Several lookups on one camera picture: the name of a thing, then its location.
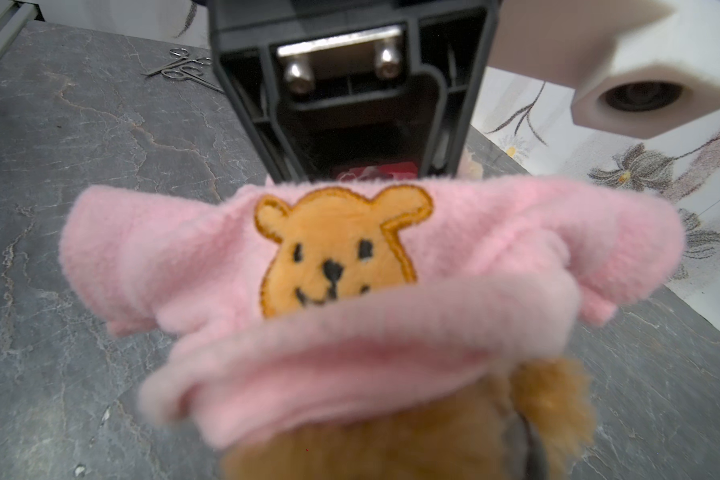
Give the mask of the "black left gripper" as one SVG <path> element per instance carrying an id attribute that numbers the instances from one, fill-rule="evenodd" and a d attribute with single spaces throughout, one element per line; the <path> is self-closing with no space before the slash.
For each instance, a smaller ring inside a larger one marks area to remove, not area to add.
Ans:
<path id="1" fill-rule="evenodd" d="M 270 178 L 452 176 L 496 1 L 210 1 L 213 69 Z"/>

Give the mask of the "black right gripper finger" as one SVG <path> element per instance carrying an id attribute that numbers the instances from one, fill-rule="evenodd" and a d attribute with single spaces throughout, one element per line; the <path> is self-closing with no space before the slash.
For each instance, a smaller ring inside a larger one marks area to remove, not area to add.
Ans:
<path id="1" fill-rule="evenodd" d="M 503 433 L 505 466 L 513 480 L 548 480 L 549 463 L 540 434 L 523 415 L 515 413 Z"/>

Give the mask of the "brown plush teddy bear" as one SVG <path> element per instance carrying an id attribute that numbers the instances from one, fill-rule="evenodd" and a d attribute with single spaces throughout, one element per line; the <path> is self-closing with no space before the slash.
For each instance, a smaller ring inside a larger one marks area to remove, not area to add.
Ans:
<path id="1" fill-rule="evenodd" d="M 549 479 L 593 441 L 590 377 L 565 357 L 487 375 L 454 394 L 353 424 L 313 424 L 229 449 L 225 479 L 510 479 L 503 433 L 515 413 L 538 430 Z"/>

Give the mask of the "pink bear hoodie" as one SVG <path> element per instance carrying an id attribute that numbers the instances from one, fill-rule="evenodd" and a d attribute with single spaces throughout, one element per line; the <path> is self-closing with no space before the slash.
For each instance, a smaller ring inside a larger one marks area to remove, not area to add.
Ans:
<path id="1" fill-rule="evenodd" d="M 560 177 L 248 185 L 212 205 L 93 186 L 65 277 L 117 336 L 176 336 L 139 402 L 224 449 L 551 358 L 674 273 L 666 200 Z"/>

